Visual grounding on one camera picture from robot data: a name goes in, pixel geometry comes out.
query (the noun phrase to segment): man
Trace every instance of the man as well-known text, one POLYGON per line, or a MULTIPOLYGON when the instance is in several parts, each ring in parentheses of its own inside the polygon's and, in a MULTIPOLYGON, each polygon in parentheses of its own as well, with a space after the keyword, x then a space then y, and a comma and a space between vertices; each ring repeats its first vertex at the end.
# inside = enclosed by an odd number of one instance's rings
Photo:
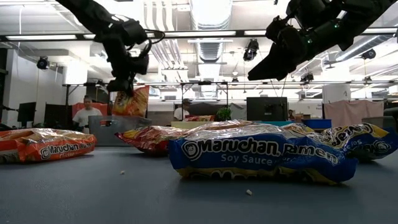
POLYGON ((293 110, 289 110, 289 120, 294 121, 295 117, 293 115, 293 110))
POLYGON ((182 100, 182 105, 184 107, 184 110, 179 107, 175 109, 174 111, 174 121, 182 121, 185 119, 187 115, 189 115, 189 112, 187 111, 189 109, 189 106, 191 105, 191 100, 189 99, 183 99, 182 100))
POLYGON ((75 117, 73 118, 73 122, 78 125, 80 129, 83 129, 83 133, 90 133, 88 129, 88 117, 89 116, 102 116, 102 113, 99 109, 93 108, 93 101, 89 96, 85 96, 84 98, 85 107, 80 111, 77 111, 75 117))

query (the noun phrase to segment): black robotic arm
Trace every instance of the black robotic arm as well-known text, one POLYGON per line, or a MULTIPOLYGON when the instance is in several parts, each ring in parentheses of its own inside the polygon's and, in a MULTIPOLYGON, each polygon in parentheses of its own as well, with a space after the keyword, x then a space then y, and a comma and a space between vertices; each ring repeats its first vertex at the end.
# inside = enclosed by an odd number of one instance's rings
MULTIPOLYGON (((102 5, 93 0, 57 0, 61 5, 72 12, 76 18, 93 34, 94 41, 104 45, 108 55, 108 62, 112 65, 112 75, 116 77, 111 81, 108 91, 126 91, 130 93, 134 77, 137 73, 145 75, 149 63, 148 52, 152 41, 148 38, 139 21, 109 13, 102 5), (132 57, 128 50, 136 44, 149 43, 138 57, 132 57)), ((164 33, 151 30, 155 34, 160 33, 159 41, 164 33)))
POLYGON ((266 37, 274 43, 268 56, 250 72, 249 80, 281 80, 297 65, 338 45, 346 50, 397 0, 291 0, 287 17, 274 18, 266 37), (345 15, 339 19, 340 12, 345 15), (288 25, 295 18, 301 29, 288 25))

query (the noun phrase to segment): plastic wrapper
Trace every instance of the plastic wrapper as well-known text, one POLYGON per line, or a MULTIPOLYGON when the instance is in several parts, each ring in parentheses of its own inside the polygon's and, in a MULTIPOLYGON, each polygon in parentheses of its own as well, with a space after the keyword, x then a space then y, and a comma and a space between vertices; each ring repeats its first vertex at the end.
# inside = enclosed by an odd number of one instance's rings
POLYGON ((330 128, 307 136, 364 162, 382 159, 398 148, 398 135, 393 129, 367 123, 330 128))
POLYGON ((92 134, 56 129, 20 129, 0 132, 0 163, 66 159, 94 150, 92 134))
POLYGON ((140 87, 133 91, 132 96, 120 91, 113 105, 113 114, 121 116, 144 117, 149 99, 149 86, 140 87))
POLYGON ((183 177, 336 184, 354 176, 358 160, 351 152, 372 147, 375 156, 381 157, 398 147, 396 134, 370 124, 362 127, 331 129, 324 135, 269 124, 207 129, 170 141, 169 154, 174 169, 183 177))
POLYGON ((238 128, 253 124, 252 121, 243 121, 243 120, 231 120, 231 121, 220 121, 220 122, 212 122, 208 124, 201 125, 199 127, 193 128, 189 130, 188 134, 195 133, 201 130, 222 130, 228 128, 238 128))
POLYGON ((216 116, 191 116, 189 118, 185 118, 183 121, 214 121, 216 116))
POLYGON ((183 138, 184 136, 206 129, 228 129, 252 124, 251 121, 222 121, 201 125, 194 129, 180 129, 163 126, 149 126, 138 128, 125 133, 116 133, 116 136, 125 143, 150 156, 166 156, 168 154, 169 140, 183 138))
POLYGON ((314 130, 312 128, 309 128, 308 126, 306 126, 305 124, 302 124, 302 123, 288 124, 288 125, 282 126, 282 129, 286 130, 286 131, 289 131, 289 130, 295 131, 295 132, 302 133, 302 134, 314 132, 314 130))
POLYGON ((150 156, 166 156, 169 140, 182 138, 187 131, 172 127, 149 126, 117 133, 116 136, 150 156))

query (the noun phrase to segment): snack bag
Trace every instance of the snack bag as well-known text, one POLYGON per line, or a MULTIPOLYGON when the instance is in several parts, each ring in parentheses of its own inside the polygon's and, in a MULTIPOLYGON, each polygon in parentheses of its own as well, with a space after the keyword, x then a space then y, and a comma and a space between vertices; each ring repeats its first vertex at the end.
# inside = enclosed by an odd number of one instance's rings
POLYGON ((189 118, 185 118, 183 121, 214 121, 216 116, 191 116, 189 118))
POLYGON ((166 156, 169 140, 181 138, 187 131, 172 127, 149 126, 116 133, 116 136, 150 156, 166 156))
POLYGON ((183 177, 275 178, 335 184, 354 176, 357 159, 295 131, 249 125, 195 132, 169 142, 183 177))
POLYGON ((330 128, 308 137, 360 161, 382 159, 398 148, 398 135, 394 130, 367 123, 330 128))
POLYGON ((51 161, 94 150, 92 134, 32 128, 0 132, 0 163, 51 161))
POLYGON ((125 92, 120 91, 113 105, 113 114, 144 117, 148 106, 148 99, 149 86, 134 90, 132 96, 128 96, 125 92))

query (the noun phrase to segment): table surface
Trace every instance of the table surface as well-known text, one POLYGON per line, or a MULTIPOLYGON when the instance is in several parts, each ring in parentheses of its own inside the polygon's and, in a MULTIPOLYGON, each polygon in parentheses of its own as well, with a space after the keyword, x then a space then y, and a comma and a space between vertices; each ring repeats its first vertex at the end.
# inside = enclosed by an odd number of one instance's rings
POLYGON ((1 165, 0 224, 396 223, 396 161, 398 152, 360 164, 344 186, 330 187, 182 180, 167 158, 101 148, 74 159, 1 165))

